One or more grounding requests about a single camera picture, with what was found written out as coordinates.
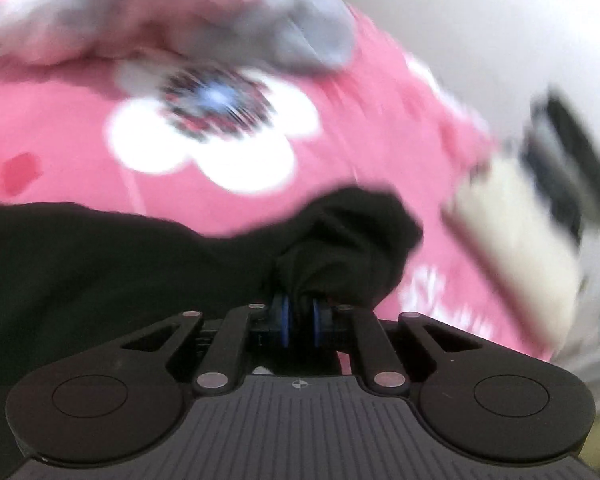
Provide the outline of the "black t-shirt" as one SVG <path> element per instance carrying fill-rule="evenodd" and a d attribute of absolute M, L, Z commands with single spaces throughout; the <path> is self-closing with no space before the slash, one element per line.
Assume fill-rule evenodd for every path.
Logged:
<path fill-rule="evenodd" d="M 231 237 L 75 204 L 0 204 L 0 476 L 19 460 L 9 389 L 32 370 L 186 310 L 276 296 L 376 307 L 422 227 L 392 193 L 340 188 Z"/>

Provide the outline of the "folded cream garment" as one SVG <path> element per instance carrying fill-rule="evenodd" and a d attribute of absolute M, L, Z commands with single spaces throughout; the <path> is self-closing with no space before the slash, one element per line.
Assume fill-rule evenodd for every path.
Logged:
<path fill-rule="evenodd" d="M 559 351 L 577 315 L 578 250 L 521 163 L 495 156 L 475 167 L 442 206 L 442 217 L 538 344 Z"/>

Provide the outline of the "pink floral bed blanket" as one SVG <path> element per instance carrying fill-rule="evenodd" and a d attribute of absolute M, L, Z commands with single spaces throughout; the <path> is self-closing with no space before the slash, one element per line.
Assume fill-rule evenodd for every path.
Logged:
<path fill-rule="evenodd" d="M 426 314 L 540 359 L 538 344 L 445 225 L 457 183 L 491 155 L 479 116 L 365 16 L 341 72 L 197 68 L 192 88 L 140 58 L 34 67 L 0 58 L 0 202 L 70 202 L 226 235 L 340 185 L 381 186 L 424 238 L 382 318 Z M 204 116 L 174 124 L 170 99 Z"/>

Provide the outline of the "folded grey garments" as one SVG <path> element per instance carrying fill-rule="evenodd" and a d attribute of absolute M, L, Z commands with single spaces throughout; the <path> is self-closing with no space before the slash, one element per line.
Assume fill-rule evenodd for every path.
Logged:
<path fill-rule="evenodd" d="M 576 243 L 585 230 L 600 229 L 600 146 L 557 90 L 531 103 L 520 159 Z"/>

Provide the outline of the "pink grey floral duvet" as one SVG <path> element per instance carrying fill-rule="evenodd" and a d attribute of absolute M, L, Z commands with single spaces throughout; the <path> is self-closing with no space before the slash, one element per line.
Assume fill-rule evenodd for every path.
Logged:
<path fill-rule="evenodd" d="M 355 20 L 343 0 L 0 0 L 0 51 L 32 65 L 83 58 L 210 58 L 338 70 Z"/>

